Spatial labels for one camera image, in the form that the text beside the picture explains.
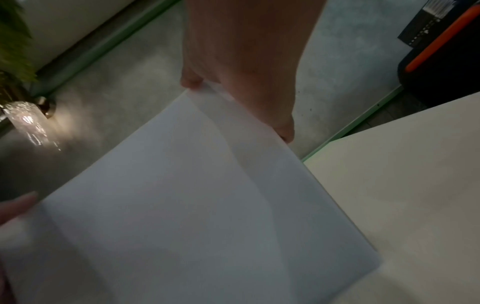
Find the green strip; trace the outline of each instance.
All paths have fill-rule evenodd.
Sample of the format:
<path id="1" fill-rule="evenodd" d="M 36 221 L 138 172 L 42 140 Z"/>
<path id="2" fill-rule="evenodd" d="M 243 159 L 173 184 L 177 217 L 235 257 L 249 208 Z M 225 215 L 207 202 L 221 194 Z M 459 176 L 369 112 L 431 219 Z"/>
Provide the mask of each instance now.
<path id="1" fill-rule="evenodd" d="M 404 88 L 402 86 L 399 86 L 395 90 L 391 91 L 390 94 L 387 96 L 383 97 L 379 102 L 377 102 L 374 106 L 372 106 L 370 109 L 365 111 L 362 115 L 360 115 L 357 119 L 349 123 L 346 127 L 338 131 L 335 135 L 333 135 L 331 138 L 329 138 L 327 141 L 325 141 L 323 144 L 321 144 L 318 148 L 312 151 L 309 155 L 304 157 L 301 161 L 305 162 L 309 158 L 311 158 L 315 153 L 320 151 L 324 146 L 329 144 L 330 142 L 340 139 L 343 136 L 345 136 L 348 132 L 353 130 L 356 126 L 361 124 L 363 121 L 365 121 L 368 117 L 373 115 L 376 111 L 380 110 L 384 105 L 386 105 L 388 102 L 390 102 L 393 98 L 395 98 L 398 94 L 400 94 Z"/>
<path id="2" fill-rule="evenodd" d="M 134 21 L 127 23 L 125 26 L 117 30 L 110 37 L 105 39 L 105 43 L 93 47 L 85 54 L 82 54 L 75 60 L 71 61 L 62 70 L 52 76 L 45 85 L 42 85 L 38 92 L 32 92 L 34 96 L 49 96 L 65 82 L 73 78 L 75 75 L 86 69 L 92 63 L 100 59 L 103 55 L 111 51 L 121 42 L 136 33 L 150 21 L 163 14 L 180 0 L 165 0 L 162 3 L 152 7 L 142 16 Z"/>

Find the white board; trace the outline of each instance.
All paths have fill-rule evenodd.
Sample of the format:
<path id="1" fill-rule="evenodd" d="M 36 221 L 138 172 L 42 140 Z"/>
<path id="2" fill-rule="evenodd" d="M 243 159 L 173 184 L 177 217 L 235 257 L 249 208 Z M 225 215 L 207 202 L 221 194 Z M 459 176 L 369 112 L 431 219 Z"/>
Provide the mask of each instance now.
<path id="1" fill-rule="evenodd" d="M 318 303 L 379 264 L 274 131 L 208 86 L 0 232 L 18 304 Z"/>

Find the green plant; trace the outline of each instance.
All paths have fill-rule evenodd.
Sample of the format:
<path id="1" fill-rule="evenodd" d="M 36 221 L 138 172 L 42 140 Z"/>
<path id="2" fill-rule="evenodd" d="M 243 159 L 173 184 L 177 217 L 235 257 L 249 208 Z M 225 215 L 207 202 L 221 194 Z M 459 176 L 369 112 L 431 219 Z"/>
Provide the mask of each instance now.
<path id="1" fill-rule="evenodd" d="M 32 37 L 16 0 L 0 0 L 0 66 L 24 82 L 36 79 L 26 50 Z"/>

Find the paper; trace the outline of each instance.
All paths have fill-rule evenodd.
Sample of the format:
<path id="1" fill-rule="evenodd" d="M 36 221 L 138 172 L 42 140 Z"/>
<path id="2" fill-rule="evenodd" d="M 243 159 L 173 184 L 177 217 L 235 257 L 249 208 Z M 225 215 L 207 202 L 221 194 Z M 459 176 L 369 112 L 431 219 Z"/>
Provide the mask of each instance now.
<path id="1" fill-rule="evenodd" d="M 321 303 L 379 264 L 278 135 L 208 86 L 0 236 L 18 304 Z"/>

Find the barcode label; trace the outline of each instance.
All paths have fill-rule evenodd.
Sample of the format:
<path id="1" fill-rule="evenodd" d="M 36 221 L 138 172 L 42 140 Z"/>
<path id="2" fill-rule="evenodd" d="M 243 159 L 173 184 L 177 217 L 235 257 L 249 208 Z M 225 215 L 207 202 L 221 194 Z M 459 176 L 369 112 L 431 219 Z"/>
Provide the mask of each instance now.
<path id="1" fill-rule="evenodd" d="M 428 0 L 423 10 L 439 19 L 443 19 L 455 6 L 457 0 Z"/>

